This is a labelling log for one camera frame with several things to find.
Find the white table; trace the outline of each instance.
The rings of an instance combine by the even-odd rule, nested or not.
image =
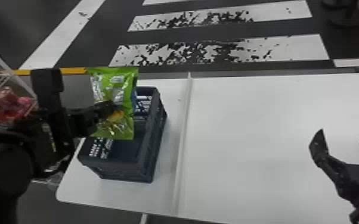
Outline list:
[[[352,206],[308,144],[324,128],[332,155],[359,164],[359,74],[140,85],[156,86],[168,112],[154,182],[101,180],[74,158],[58,200],[220,223],[349,223]]]

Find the white painted stripe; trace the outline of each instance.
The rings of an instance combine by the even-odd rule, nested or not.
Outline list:
[[[235,42],[121,45],[110,66],[328,60],[319,34],[241,39]]]
[[[192,1],[192,0],[145,0],[143,5],[156,5],[156,4],[165,4],[172,2],[184,2],[184,1]]]
[[[142,213],[141,220],[139,221],[139,224],[146,224],[147,218],[148,218],[148,214]]]
[[[359,67],[359,58],[334,59],[335,67]]]
[[[20,69],[54,67],[104,1],[105,0],[81,0],[22,64]]]
[[[312,17],[312,14],[306,1],[297,0],[177,13],[139,15],[134,18],[128,31],[293,20],[310,17]]]

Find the snack bag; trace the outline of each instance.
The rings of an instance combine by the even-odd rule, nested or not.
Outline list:
[[[98,124],[93,137],[112,138],[120,140],[133,140],[135,111],[133,102],[137,67],[93,67],[87,68],[91,75],[95,103],[112,100],[119,106],[107,119]]]

